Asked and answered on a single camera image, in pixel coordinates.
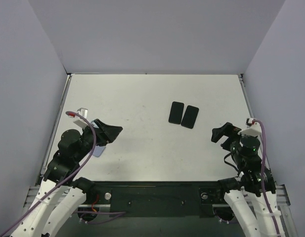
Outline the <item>black phone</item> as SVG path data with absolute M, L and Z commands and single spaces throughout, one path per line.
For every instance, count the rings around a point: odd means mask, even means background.
M 181 124 L 183 110 L 184 104 L 182 102 L 173 101 L 170 109 L 168 122 L 172 124 Z

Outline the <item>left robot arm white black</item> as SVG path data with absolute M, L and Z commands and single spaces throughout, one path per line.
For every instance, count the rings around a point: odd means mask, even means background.
M 96 147 L 113 143 L 121 126 L 107 125 L 99 119 L 77 119 L 82 131 L 66 130 L 58 150 L 47 165 L 40 189 L 28 211 L 13 225 L 12 237 L 53 237 L 80 204 L 91 203 L 98 190 L 86 178 L 75 179 Z

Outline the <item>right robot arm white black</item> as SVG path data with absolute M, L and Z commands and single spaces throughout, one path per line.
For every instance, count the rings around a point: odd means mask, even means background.
M 278 209 L 276 184 L 266 167 L 265 128 L 260 120 L 248 118 L 246 128 L 227 122 L 212 129 L 211 141 L 227 139 L 221 147 L 233 160 L 236 178 L 219 180 L 216 199 L 226 202 L 247 237 L 283 237 L 281 211 Z

